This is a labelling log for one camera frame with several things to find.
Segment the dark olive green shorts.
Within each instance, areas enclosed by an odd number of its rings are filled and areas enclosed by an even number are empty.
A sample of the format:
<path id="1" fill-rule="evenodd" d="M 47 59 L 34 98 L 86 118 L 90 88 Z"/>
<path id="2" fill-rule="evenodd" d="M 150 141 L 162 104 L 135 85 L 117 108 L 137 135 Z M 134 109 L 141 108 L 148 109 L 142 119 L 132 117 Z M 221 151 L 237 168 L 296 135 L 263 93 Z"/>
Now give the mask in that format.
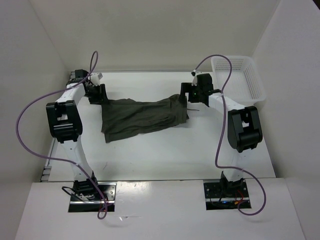
<path id="1" fill-rule="evenodd" d="M 101 132 L 106 143 L 165 130 L 189 119 L 187 100 L 180 100 L 179 94 L 155 102 L 110 100 L 101 110 Z"/>

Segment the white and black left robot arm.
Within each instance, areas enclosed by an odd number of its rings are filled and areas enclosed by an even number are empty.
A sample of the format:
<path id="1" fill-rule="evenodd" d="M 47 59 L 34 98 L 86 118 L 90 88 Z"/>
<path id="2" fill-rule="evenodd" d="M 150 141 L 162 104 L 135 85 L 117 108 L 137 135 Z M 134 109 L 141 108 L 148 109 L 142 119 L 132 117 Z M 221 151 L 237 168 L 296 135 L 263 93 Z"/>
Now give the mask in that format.
<path id="1" fill-rule="evenodd" d="M 193 87 L 191 83 L 182 83 L 180 93 L 156 102 L 129 98 L 112 100 L 107 97 L 102 79 L 100 72 L 77 69 L 71 73 L 62 96 L 46 105 L 50 134 L 64 147 L 67 162 L 72 167 L 73 196 L 89 200 L 96 199 L 101 189 L 82 147 L 83 124 L 77 108 L 79 101 L 87 97 L 91 105 L 101 107 L 101 132 L 105 142 L 110 143 L 186 123 L 189 118 L 186 94 Z"/>

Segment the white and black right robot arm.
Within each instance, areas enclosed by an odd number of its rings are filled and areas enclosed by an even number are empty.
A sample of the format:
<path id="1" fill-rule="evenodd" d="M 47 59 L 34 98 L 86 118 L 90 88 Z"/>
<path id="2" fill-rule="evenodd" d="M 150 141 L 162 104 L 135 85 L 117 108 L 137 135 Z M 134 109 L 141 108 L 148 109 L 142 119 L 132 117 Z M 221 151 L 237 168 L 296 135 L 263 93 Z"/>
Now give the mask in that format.
<path id="1" fill-rule="evenodd" d="M 244 106 L 225 96 L 223 89 L 215 89 L 209 73 L 191 72 L 192 82 L 181 84 L 179 101 L 183 104 L 202 103 L 222 114 L 222 129 L 214 157 L 215 166 L 221 170 L 219 191 L 230 197 L 243 186 L 244 173 L 253 176 L 238 166 L 244 151 L 255 149 L 263 140 L 262 127 L 258 109 L 255 106 Z M 231 162 L 220 165 L 218 160 L 226 139 L 228 146 L 234 150 Z"/>

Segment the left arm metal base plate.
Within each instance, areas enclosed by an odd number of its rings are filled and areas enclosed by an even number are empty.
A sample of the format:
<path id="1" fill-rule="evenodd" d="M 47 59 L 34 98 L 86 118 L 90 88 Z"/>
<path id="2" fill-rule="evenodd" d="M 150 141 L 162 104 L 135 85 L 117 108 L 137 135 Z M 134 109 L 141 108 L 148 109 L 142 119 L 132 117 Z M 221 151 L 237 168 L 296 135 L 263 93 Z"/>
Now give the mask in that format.
<path id="1" fill-rule="evenodd" d="M 94 188 L 93 193 L 76 193 L 75 187 L 63 186 L 63 190 L 70 196 L 69 213 L 98 213 L 104 206 L 104 199 L 107 201 L 107 212 L 115 211 L 116 182 L 99 182 L 98 187 L 103 193 L 102 197 Z"/>

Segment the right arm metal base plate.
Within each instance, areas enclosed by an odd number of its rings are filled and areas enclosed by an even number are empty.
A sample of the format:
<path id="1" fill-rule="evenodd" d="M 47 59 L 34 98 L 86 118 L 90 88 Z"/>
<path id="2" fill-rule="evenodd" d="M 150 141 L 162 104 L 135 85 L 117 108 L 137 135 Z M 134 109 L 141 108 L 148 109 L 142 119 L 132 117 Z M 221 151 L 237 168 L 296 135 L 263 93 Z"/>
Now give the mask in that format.
<path id="1" fill-rule="evenodd" d="M 204 181 L 204 197 L 207 211 L 213 210 L 233 210 L 251 209 L 249 192 L 246 182 L 241 187 L 227 192 L 223 190 L 222 185 L 217 181 Z"/>

